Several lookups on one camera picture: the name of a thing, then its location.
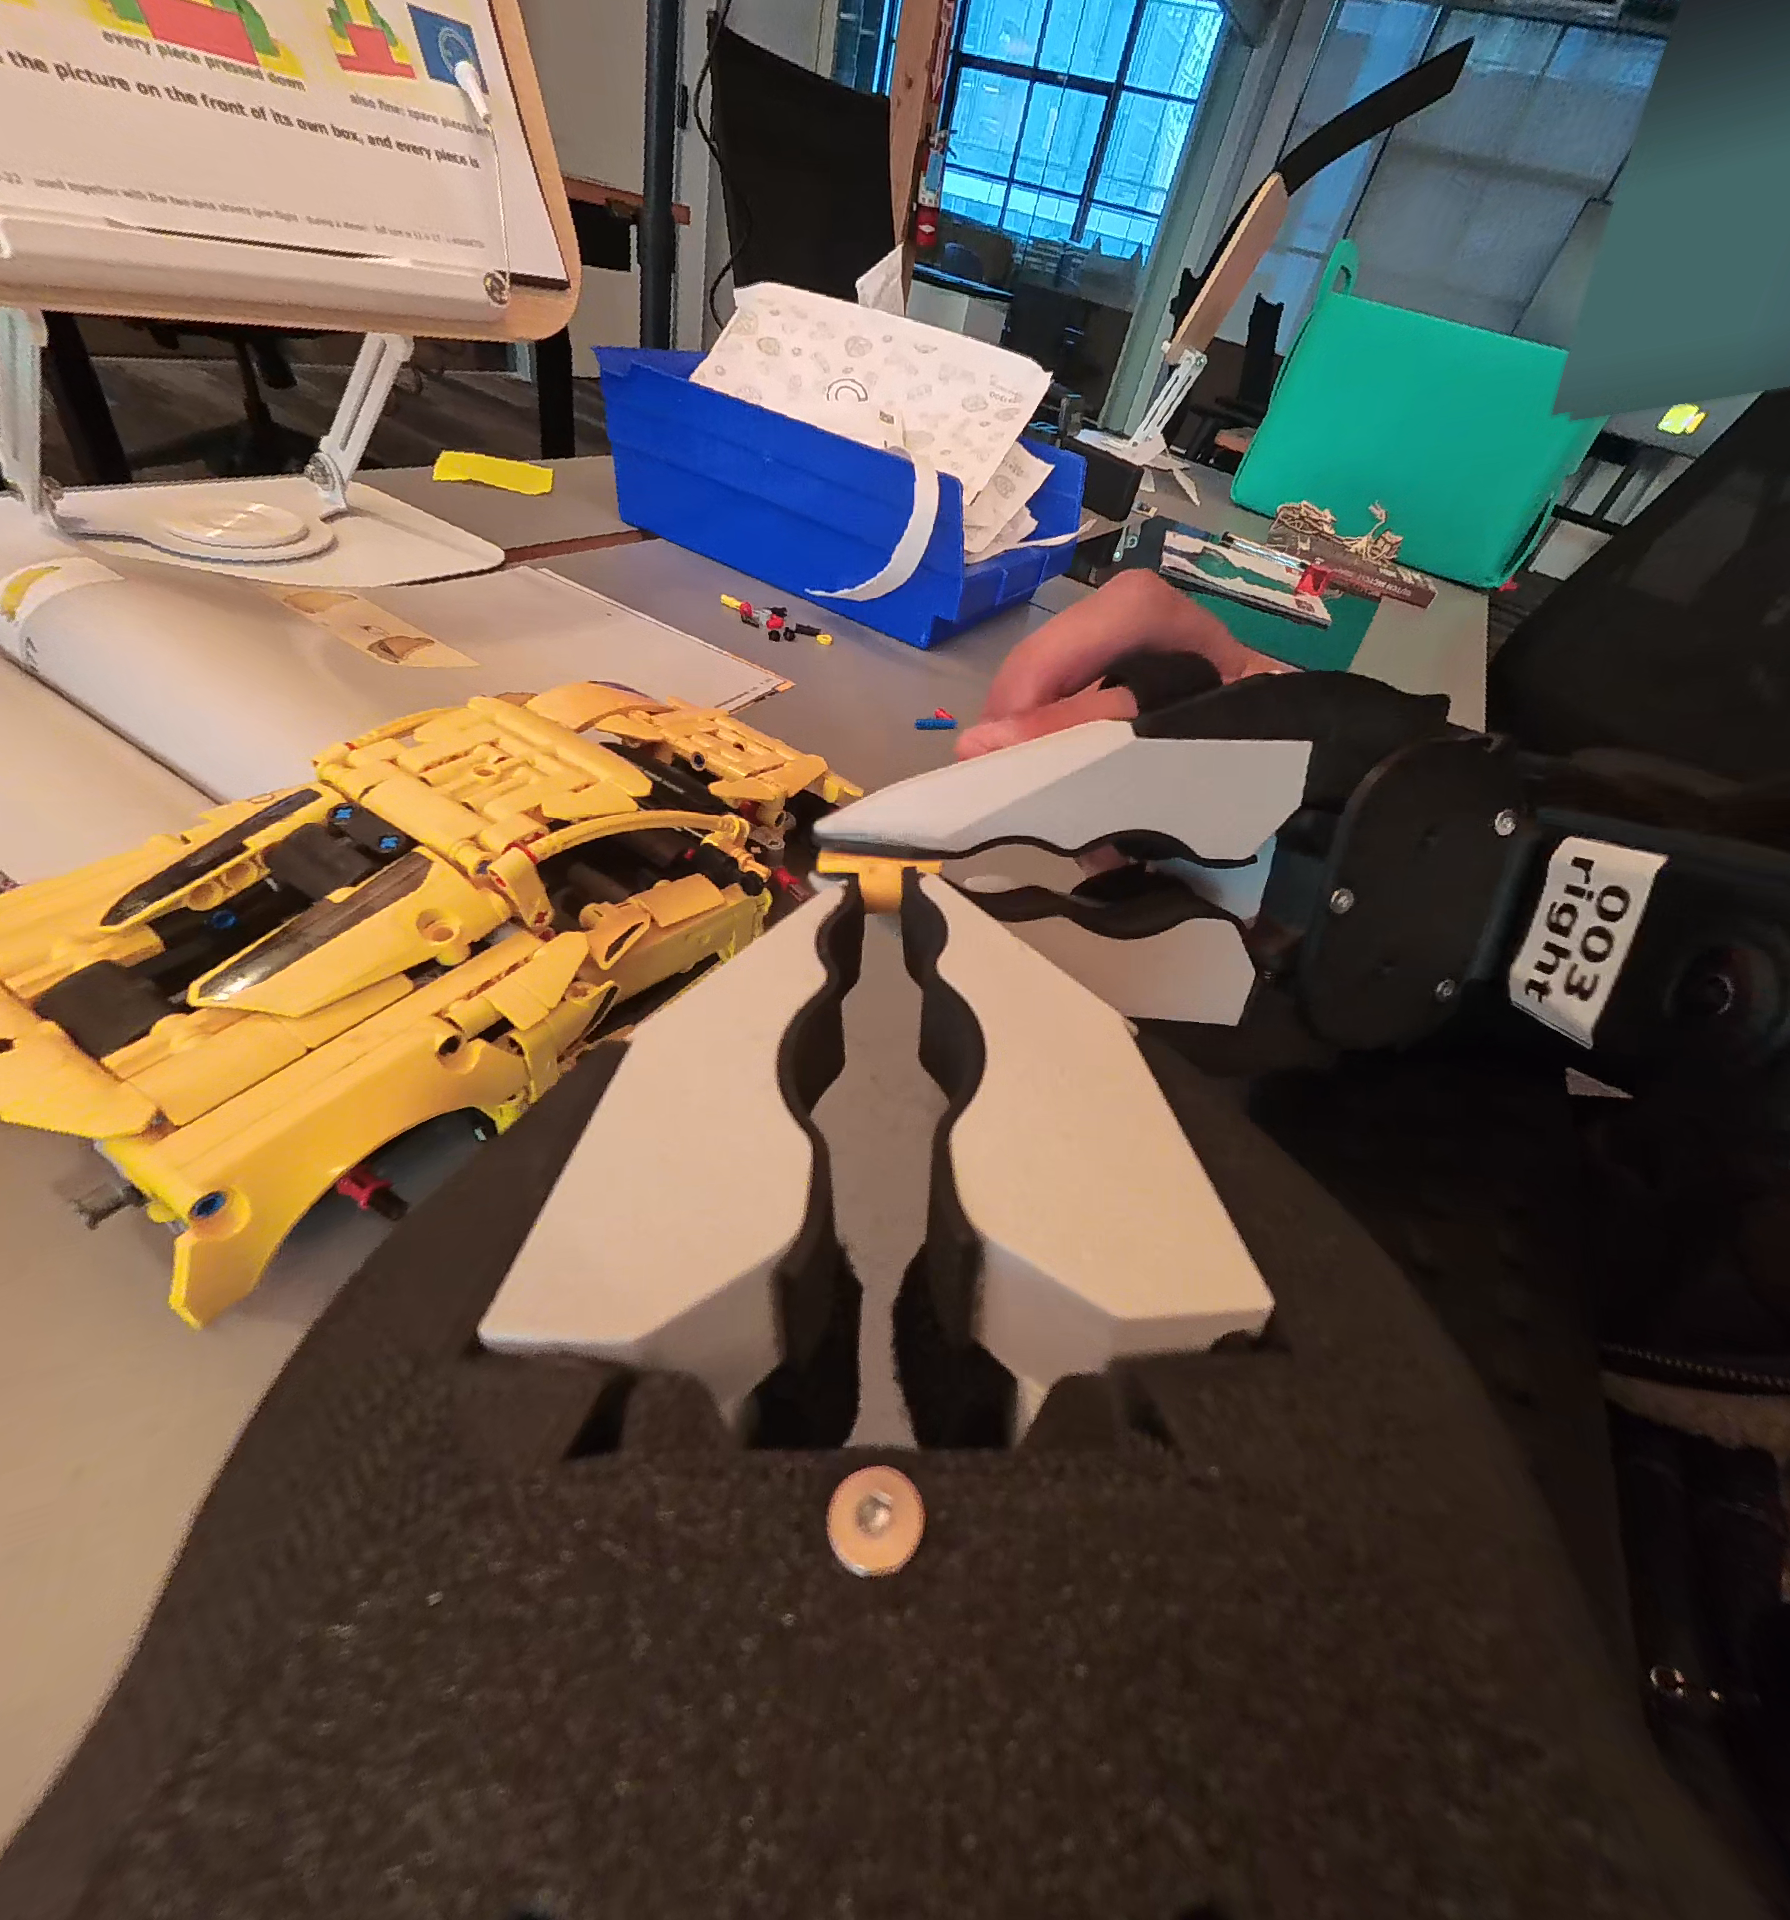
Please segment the small yellow T-shaped brick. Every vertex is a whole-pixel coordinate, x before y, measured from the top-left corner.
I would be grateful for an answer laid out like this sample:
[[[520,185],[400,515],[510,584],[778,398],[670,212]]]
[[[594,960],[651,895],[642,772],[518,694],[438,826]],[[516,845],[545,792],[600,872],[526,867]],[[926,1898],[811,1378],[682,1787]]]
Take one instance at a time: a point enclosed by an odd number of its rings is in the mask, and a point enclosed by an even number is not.
[[[853,882],[869,914],[898,914],[910,874],[939,877],[939,858],[818,850],[815,877],[820,885]]]

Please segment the printed instruction sheet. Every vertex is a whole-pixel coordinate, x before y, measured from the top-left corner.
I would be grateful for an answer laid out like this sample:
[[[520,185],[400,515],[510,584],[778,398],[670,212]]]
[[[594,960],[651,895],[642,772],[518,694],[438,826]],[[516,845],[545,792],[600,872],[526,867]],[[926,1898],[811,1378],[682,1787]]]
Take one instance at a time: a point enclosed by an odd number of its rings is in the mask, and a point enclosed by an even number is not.
[[[569,271],[516,4],[0,1],[0,211]]]

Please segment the white patterned paper bag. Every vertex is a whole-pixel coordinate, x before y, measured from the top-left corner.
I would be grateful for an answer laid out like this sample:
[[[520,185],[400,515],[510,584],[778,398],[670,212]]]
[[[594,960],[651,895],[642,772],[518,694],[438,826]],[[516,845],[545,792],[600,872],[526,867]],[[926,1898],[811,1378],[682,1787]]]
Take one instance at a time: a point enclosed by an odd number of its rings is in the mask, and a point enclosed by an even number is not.
[[[1029,452],[1023,436],[1052,375],[1018,353],[908,318],[898,254],[865,275],[859,290],[871,304],[752,285],[691,373],[697,385],[908,468],[908,518],[889,557],[836,595],[866,603],[908,588],[946,483],[961,489],[964,560],[1073,544],[1086,515],[1057,515],[1049,531],[1038,531],[1032,515],[1053,458]]]

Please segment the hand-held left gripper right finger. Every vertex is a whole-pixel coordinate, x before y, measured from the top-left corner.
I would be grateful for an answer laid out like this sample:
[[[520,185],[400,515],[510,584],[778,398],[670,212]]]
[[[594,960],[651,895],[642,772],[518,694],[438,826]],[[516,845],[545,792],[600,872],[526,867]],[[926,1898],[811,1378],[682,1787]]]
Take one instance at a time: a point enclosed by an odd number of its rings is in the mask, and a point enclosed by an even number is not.
[[[1263,1337],[1266,1280],[1129,1019],[941,877],[910,877],[910,975],[946,1104],[910,1428],[1021,1432],[1062,1379]]]

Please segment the black monitor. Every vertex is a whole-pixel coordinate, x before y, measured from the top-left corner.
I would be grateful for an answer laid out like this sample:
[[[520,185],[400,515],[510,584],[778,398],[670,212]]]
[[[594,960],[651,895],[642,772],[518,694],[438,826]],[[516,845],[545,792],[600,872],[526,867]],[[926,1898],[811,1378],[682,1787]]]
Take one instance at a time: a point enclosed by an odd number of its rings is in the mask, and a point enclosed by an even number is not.
[[[844,304],[898,245],[889,98],[724,30],[709,60],[712,131],[734,286],[773,283]]]

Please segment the person's right hand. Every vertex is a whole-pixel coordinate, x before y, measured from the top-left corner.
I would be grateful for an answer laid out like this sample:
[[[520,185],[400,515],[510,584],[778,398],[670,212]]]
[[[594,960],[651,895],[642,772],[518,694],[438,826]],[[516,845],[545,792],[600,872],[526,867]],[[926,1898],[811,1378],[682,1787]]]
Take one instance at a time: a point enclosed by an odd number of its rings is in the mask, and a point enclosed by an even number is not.
[[[1139,654],[1203,660],[1220,685],[1287,673],[1283,661],[1246,647],[1214,613],[1154,573],[1124,572],[1047,619],[1009,654],[980,723],[961,733],[956,758],[971,760],[1099,720],[1135,720],[1135,692],[1107,681]]]

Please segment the open instruction booklet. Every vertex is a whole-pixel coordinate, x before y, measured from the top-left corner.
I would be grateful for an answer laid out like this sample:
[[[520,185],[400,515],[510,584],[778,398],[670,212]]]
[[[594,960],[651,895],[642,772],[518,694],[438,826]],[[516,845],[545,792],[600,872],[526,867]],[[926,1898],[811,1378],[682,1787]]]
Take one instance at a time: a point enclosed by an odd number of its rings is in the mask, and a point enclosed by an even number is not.
[[[0,578],[0,652],[214,798],[479,694],[608,685],[734,711],[783,685],[535,567],[314,589],[54,558]]]

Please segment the dark fleece-lined jacket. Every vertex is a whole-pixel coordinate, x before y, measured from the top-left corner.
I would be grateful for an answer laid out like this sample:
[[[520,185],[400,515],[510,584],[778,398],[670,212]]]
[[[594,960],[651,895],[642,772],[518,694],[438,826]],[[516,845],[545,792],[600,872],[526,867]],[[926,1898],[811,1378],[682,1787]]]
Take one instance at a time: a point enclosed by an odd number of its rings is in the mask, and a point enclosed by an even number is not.
[[[1250,1114],[1485,1379],[1665,1763],[1790,1915],[1790,1169],[1479,1049],[1274,1072]]]

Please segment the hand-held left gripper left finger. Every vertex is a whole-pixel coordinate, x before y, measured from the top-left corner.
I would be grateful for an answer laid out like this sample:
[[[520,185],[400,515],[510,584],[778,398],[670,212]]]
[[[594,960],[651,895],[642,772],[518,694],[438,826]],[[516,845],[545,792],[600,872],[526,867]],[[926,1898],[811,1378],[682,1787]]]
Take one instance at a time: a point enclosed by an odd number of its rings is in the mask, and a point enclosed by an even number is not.
[[[858,978],[846,882],[642,1020],[480,1345],[681,1374],[758,1432],[851,1432],[859,1285],[813,1109],[844,1069]]]

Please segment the black metal pole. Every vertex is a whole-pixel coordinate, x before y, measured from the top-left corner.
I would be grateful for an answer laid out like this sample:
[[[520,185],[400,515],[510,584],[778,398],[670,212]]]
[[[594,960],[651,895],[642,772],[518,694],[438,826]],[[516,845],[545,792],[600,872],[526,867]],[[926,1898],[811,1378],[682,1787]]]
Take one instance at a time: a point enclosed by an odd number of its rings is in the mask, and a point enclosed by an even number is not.
[[[685,1],[645,4],[642,212],[637,218],[640,344],[674,348],[676,154],[682,120]]]

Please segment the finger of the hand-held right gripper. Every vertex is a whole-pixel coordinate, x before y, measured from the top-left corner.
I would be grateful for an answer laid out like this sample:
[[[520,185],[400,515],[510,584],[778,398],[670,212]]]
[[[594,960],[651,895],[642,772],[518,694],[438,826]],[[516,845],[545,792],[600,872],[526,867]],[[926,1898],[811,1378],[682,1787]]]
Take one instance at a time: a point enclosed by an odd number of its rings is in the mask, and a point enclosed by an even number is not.
[[[1259,971],[1244,925],[1166,874],[1101,874],[1069,892],[969,880],[997,922],[1133,1020],[1235,1026]]]
[[[815,840],[849,855],[966,858],[1135,837],[1206,867],[1244,862],[1304,802],[1311,752],[1306,738],[1147,737],[1099,720],[866,794],[820,818]]]

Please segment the yellow toy brick car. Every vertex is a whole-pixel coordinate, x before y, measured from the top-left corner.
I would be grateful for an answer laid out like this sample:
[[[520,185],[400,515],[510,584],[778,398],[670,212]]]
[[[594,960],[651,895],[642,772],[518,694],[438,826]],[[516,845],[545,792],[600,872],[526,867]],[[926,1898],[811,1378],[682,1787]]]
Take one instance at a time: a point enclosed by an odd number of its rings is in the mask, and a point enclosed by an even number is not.
[[[376,1159],[480,1141],[737,957],[785,847],[858,784],[718,707],[614,685],[359,733],[282,789],[0,887],[0,1122],[93,1144],[174,1235],[169,1305],[240,1305]]]

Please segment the grey desk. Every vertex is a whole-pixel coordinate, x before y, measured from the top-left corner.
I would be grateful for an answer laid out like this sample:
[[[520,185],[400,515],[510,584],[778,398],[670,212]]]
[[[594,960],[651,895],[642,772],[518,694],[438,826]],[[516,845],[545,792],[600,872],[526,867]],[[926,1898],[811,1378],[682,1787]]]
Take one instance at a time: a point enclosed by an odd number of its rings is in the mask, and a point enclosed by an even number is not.
[[[926,707],[971,721],[1006,654],[1085,597],[1056,580],[1012,613],[924,654],[859,622],[831,626],[831,647],[770,646],[730,622],[720,594],[754,581],[667,541],[617,538],[604,461],[559,464],[553,499],[596,495],[606,538],[548,544],[546,570],[674,629],[778,669],[795,683],[766,706],[764,728],[808,744],[875,787],[941,762],[948,733],[913,733]],[[1445,692],[1452,713],[1485,711],[1483,594],[1442,584],[1428,608],[1384,603],[1355,671],[1410,690]],[[62,864],[191,818],[194,794],[94,747],[77,716],[43,717],[43,689],[0,685],[0,725],[16,752],[0,780],[66,773]],[[939,1097],[913,1058],[919,1012],[887,924],[866,940],[846,1006],[849,1058],[818,1107],[836,1152],[838,1222],[865,1285],[863,1403],[853,1440],[908,1443],[892,1383],[890,1304],[921,1235],[928,1135]],[[351,1205],[320,1206],[249,1304],[212,1328],[186,1328],[166,1305],[163,1240],[140,1213],[84,1228],[68,1197],[89,1161],[72,1141],[0,1125],[0,1851],[66,1762],[128,1660],[160,1595],[190,1517],[249,1413],[302,1335],[387,1234]]]

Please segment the gridded window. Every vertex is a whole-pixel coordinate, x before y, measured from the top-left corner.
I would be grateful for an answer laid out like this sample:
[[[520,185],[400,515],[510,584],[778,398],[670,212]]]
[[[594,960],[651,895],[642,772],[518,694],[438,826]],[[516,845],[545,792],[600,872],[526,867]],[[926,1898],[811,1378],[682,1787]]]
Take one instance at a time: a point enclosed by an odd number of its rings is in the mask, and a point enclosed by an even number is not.
[[[968,1],[941,205],[1011,237],[1145,257],[1222,45],[1218,1]]]

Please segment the wooden post with red label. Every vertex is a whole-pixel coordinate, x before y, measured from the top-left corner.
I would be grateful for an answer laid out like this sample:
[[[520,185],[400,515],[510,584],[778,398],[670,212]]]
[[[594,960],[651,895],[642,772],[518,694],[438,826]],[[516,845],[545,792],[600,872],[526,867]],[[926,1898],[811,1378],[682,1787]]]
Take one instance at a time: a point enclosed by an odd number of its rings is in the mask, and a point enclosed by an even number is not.
[[[911,285],[915,208],[939,128],[956,9],[956,1],[901,1],[892,14],[887,157],[890,225],[903,297]]]

